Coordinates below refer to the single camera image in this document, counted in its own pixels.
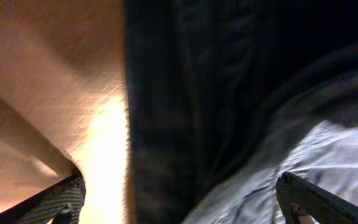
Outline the navy blue shorts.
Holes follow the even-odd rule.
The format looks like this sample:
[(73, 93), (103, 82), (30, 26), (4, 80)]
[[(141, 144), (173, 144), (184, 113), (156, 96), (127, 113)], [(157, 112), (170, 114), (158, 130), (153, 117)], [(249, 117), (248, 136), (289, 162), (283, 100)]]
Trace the navy blue shorts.
[(136, 223), (283, 223), (291, 172), (358, 206), (358, 0), (130, 0)]

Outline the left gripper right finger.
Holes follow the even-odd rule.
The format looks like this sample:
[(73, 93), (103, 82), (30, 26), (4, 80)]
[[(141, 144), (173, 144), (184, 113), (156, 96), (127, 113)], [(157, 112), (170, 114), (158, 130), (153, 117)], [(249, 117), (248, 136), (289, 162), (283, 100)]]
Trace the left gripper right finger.
[(358, 224), (358, 206), (295, 174), (283, 173), (275, 190), (286, 223)]

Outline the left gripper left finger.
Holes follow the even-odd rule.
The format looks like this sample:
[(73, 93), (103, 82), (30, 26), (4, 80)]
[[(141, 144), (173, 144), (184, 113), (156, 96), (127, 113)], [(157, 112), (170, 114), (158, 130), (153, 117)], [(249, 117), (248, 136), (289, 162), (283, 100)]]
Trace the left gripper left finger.
[(0, 213), (0, 223), (78, 224), (85, 196), (83, 177), (73, 175)]

